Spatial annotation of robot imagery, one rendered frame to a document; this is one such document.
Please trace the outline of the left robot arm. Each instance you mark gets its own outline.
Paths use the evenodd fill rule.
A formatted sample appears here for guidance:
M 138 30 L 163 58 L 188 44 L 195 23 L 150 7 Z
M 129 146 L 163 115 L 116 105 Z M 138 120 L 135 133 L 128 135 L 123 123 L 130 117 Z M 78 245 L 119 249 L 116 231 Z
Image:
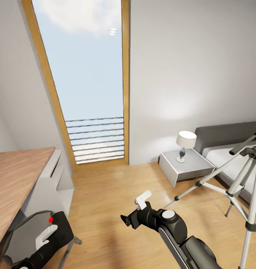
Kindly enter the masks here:
M 54 254 L 64 245 L 65 234 L 58 234 L 50 241 L 47 238 L 53 234 L 58 225 L 51 225 L 36 238 L 37 251 L 30 257 L 25 258 L 19 264 L 11 269 L 42 269 L 45 264 L 54 256 Z

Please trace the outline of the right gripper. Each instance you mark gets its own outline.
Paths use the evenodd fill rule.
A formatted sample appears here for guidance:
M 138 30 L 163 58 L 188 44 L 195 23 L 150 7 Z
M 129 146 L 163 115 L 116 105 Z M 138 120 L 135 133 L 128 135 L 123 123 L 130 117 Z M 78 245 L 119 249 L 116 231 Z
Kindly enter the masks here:
M 146 207 L 143 210 L 135 210 L 129 216 L 120 215 L 121 220 L 127 226 L 132 225 L 132 228 L 134 228 L 135 230 L 140 225 L 145 225 L 145 226 L 149 227 L 148 222 L 147 222 L 147 217 L 148 217 L 149 213 L 152 211 L 152 208 L 151 208 L 151 204 L 149 201 L 146 201 L 145 203 L 146 203 Z

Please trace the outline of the digital camera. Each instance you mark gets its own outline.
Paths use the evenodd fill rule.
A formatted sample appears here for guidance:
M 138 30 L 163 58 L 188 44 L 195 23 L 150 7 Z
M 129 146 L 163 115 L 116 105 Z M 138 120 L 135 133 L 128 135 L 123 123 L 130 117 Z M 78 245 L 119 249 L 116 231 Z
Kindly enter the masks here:
M 57 230 L 51 234 L 47 240 L 51 240 L 53 237 L 55 237 L 57 234 L 59 236 L 65 234 L 65 238 L 62 240 L 63 241 L 63 246 L 66 246 L 72 239 L 74 238 L 73 231 L 70 227 L 70 224 L 66 218 L 66 215 L 64 211 L 60 211 L 55 213 L 53 216 L 50 217 L 49 222 L 52 222 L 52 225 L 58 225 Z

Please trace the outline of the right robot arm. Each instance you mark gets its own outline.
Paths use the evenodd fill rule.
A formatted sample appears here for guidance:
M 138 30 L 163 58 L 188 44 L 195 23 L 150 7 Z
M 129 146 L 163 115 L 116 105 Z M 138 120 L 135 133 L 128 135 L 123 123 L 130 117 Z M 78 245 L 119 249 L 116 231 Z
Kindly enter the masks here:
M 210 247 L 194 235 L 187 238 L 187 227 L 183 219 L 173 210 L 154 210 L 146 200 L 151 191 L 145 191 L 135 199 L 138 207 L 129 215 L 120 215 L 127 225 L 135 230 L 140 225 L 154 229 L 169 248 L 181 269 L 222 269 Z

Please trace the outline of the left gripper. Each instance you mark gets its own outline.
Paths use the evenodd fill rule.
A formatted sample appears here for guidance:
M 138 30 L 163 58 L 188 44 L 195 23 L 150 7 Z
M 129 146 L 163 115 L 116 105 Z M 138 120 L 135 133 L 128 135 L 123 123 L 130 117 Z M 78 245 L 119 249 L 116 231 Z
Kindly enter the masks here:
M 38 249 L 34 253 L 34 254 L 40 254 L 43 259 L 43 265 L 41 269 L 54 256 L 54 254 L 64 245 L 62 241 L 64 238 L 65 238 L 65 234 L 61 236 L 57 234 L 48 243 L 43 245 L 40 249 Z

